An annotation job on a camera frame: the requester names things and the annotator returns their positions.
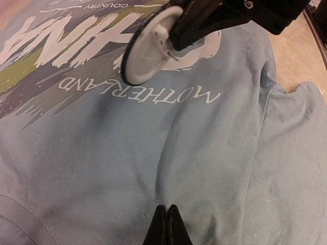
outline stitching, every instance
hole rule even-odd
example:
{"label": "stitching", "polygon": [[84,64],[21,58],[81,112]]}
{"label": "stitching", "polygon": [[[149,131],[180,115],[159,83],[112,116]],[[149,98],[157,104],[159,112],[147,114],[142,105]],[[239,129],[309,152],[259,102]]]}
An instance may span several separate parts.
{"label": "stitching", "polygon": [[[248,180],[248,182],[247,182],[247,186],[246,186],[246,192],[245,192],[244,203],[245,203],[245,201],[246,201],[247,192],[248,192],[248,189],[249,189],[249,184],[250,184],[250,179],[251,179],[251,175],[252,175],[254,159],[255,159],[255,157],[256,157],[256,153],[257,153],[257,150],[258,150],[258,142],[259,142],[259,138],[260,138],[260,135],[261,135],[262,126],[263,126],[264,121],[265,121],[265,117],[266,117],[266,112],[267,112],[267,108],[268,108],[268,105],[269,105],[270,96],[271,96],[271,94],[272,94],[273,92],[275,92],[275,90],[277,90],[279,87],[280,87],[280,84],[278,84],[274,89],[272,89],[272,90],[269,92],[268,97],[267,97],[267,103],[266,103],[266,106],[265,106],[265,109],[264,109],[264,114],[263,114],[263,117],[262,117],[262,122],[261,122],[261,126],[260,126],[260,131],[259,131],[258,139],[257,139],[257,141],[256,141],[256,147],[255,147],[254,157],[253,157],[253,160],[252,160],[252,163],[251,163],[251,171],[250,171],[250,174],[249,174],[249,180]],[[241,225],[241,239],[242,239],[242,237],[243,237],[243,224],[244,224],[244,217],[245,217],[245,205],[244,205],[244,215],[243,215],[243,220],[242,220],[242,225]]]}
{"label": "stitching", "polygon": [[46,227],[46,229],[48,231],[50,231],[50,233],[52,232],[52,234],[60,241],[61,245],[64,245],[64,243],[62,242],[60,237],[57,235],[57,233],[54,231],[54,229],[47,222],[45,222],[44,219],[42,217],[40,217],[40,215],[36,211],[34,211],[32,207],[30,207],[29,205],[27,205],[26,203],[24,203],[21,200],[19,200],[18,203],[21,206],[23,206],[25,209],[27,209],[34,217],[36,217],[41,222],[41,224],[43,224],[43,226]]}
{"label": "stitching", "polygon": [[31,208],[29,205],[24,203],[22,200],[16,200],[15,198],[9,197],[9,196],[1,194],[1,193],[0,193],[0,195],[9,198],[9,199],[13,200],[14,202],[16,202],[17,204],[24,207],[29,213],[31,213],[51,233],[52,236],[55,236],[57,238],[57,240],[60,241],[60,245],[65,245],[62,242],[62,240],[60,239],[60,237],[57,235],[57,233],[53,230],[53,228],[47,222],[45,222],[40,217],[40,215],[36,211],[33,210],[33,208]]}

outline shirt seam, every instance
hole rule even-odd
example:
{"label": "shirt seam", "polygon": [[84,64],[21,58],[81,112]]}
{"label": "shirt seam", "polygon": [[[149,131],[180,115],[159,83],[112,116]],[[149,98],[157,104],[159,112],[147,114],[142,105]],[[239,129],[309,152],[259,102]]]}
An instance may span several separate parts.
{"label": "shirt seam", "polygon": [[[255,157],[256,157],[256,153],[257,153],[257,150],[258,150],[258,143],[259,143],[259,139],[260,139],[260,136],[261,136],[262,127],[263,127],[263,124],[264,124],[264,122],[265,122],[266,112],[267,112],[267,108],[268,108],[269,101],[270,101],[270,96],[271,96],[271,94],[272,94],[273,92],[275,92],[279,87],[280,87],[280,84],[277,84],[276,87],[274,87],[274,88],[269,92],[268,97],[267,97],[267,103],[266,103],[266,106],[265,106],[265,109],[264,109],[264,113],[263,113],[263,117],[262,117],[262,122],[261,122],[260,130],[259,130],[259,134],[258,134],[258,139],[257,139],[257,141],[256,141],[256,146],[255,146],[254,156],[253,156],[253,160],[252,160],[252,163],[251,163],[251,170],[250,170],[250,174],[249,174],[249,179],[248,179],[247,186],[246,186],[245,197],[244,197],[244,203],[246,202],[246,197],[247,197],[247,193],[248,193],[248,189],[249,189],[249,184],[250,184],[250,179],[251,179],[252,170],[253,170],[253,164],[254,164],[254,160],[255,160]],[[240,241],[240,242],[242,242],[242,239],[243,239],[243,224],[244,224],[244,218],[245,218],[245,205],[244,205],[244,214],[243,214],[242,225],[241,225],[241,241]]]}

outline shirt sleeve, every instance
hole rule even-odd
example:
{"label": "shirt sleeve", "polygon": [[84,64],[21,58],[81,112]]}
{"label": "shirt sleeve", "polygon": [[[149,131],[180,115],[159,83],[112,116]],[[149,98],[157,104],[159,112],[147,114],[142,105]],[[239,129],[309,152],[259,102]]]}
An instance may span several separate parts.
{"label": "shirt sleeve", "polygon": [[247,189],[244,244],[327,244],[326,120],[312,83],[270,94]]}

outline small wheel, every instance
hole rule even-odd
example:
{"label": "small wheel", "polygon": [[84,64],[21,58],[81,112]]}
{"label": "small wheel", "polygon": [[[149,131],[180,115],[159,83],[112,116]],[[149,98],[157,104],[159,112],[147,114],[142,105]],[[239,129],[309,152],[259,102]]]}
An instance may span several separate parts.
{"label": "small wheel", "polygon": [[169,32],[182,13],[181,7],[166,4],[141,24],[123,55],[121,73],[125,83],[143,84],[167,64],[175,51]]}

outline light blue t-shirt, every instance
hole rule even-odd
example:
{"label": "light blue t-shirt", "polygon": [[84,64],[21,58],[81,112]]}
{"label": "light blue t-shirt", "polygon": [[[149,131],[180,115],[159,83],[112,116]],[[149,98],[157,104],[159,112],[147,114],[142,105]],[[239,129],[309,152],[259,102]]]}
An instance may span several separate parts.
{"label": "light blue t-shirt", "polygon": [[145,85],[119,75],[164,0],[35,0],[0,31],[0,244],[327,244],[327,106],[286,94],[269,38],[214,32]]}

